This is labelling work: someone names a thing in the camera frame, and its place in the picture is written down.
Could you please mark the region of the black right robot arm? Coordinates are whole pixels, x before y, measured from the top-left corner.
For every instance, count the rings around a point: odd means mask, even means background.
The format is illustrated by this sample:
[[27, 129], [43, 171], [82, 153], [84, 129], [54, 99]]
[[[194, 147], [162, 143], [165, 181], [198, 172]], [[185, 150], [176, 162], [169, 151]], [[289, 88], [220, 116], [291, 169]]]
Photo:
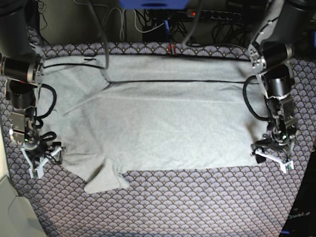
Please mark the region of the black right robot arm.
[[[0, 2], [0, 74], [6, 77], [5, 97], [11, 102], [11, 140], [21, 146], [30, 165], [50, 160], [62, 164], [64, 148], [55, 142], [57, 135], [39, 133], [57, 101], [56, 91], [42, 83], [44, 60], [40, 49], [28, 39], [26, 0]], [[37, 113], [41, 89], [52, 93], [52, 104], [43, 115]]]

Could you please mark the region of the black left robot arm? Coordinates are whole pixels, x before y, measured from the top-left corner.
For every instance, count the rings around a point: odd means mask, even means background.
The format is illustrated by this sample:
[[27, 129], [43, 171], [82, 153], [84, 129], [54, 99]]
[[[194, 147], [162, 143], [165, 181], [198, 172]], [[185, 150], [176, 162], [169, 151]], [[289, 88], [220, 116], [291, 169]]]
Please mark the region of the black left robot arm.
[[[248, 47], [254, 75], [244, 83], [242, 95], [250, 113], [268, 123], [263, 139], [251, 145], [258, 163], [270, 159], [286, 169], [292, 166], [297, 119], [291, 95], [295, 84], [290, 58], [304, 27], [316, 11], [314, 0], [274, 0], [267, 8], [261, 24]], [[251, 107], [247, 87], [257, 80], [268, 109], [267, 117], [259, 116]]]

